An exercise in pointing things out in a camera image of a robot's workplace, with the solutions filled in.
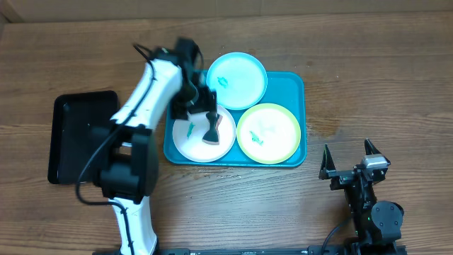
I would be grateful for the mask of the pink plate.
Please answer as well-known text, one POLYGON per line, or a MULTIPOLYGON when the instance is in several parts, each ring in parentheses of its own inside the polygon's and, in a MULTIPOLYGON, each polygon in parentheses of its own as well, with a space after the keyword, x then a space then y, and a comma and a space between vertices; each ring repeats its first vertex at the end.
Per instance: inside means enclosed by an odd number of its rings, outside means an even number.
POLYGON ((236 140, 236 123, 231 113, 217 106, 220 123, 217 126, 219 144, 207 144, 202 139, 210 128, 206 113, 189 115, 188 120, 176 120, 173 124, 172 139, 176 149, 187 159, 208 163, 225 156, 236 140))

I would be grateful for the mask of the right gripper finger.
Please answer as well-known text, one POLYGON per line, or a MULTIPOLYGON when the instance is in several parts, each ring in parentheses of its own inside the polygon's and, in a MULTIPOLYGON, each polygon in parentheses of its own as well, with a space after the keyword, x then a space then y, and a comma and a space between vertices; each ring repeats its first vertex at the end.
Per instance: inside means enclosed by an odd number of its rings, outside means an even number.
POLYGON ((328 145, 325 144, 324 149, 323 149, 323 158, 322 158, 322 162, 321 162, 320 174, 327 174, 327 173, 330 173, 335 170, 336 170, 336 167, 333 162, 333 158, 331 156, 330 150, 328 148, 328 145))
POLYGON ((369 138, 365 139, 364 146, 366 155, 380 154, 380 151, 373 145, 369 138))

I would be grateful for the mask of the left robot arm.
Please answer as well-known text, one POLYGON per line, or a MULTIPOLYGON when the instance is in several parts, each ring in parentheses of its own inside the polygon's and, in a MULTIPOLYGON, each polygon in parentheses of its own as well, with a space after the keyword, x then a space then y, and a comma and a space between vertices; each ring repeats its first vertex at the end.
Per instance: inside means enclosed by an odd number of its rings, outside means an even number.
POLYGON ((179 38, 174 48, 154 50, 134 44, 145 59, 142 78, 125 105, 94 137, 99 147, 83 168, 101 188, 115 211, 121 245, 117 254, 157 254, 159 242, 151 224, 150 195, 159 177, 155 129, 165 110, 171 118, 186 120, 204 113, 209 129, 202 138, 219 144, 217 94, 210 90, 196 62, 203 56, 194 40, 179 38))

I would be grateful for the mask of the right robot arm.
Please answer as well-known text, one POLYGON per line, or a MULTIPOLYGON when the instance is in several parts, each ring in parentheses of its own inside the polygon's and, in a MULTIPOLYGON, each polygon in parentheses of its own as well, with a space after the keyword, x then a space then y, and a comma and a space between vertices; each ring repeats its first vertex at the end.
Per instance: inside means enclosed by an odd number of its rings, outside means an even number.
POLYGON ((330 189, 343 190, 350 217, 337 225, 325 238, 320 254, 406 254, 405 246, 397 246, 401 238, 404 210, 395 202, 378 201, 374 185, 383 181, 391 162, 372 144, 364 141, 365 155, 351 170, 339 171, 327 145, 324 146, 319 179, 330 180, 330 189), (353 222, 355 237, 343 245, 329 245, 331 237, 353 222))

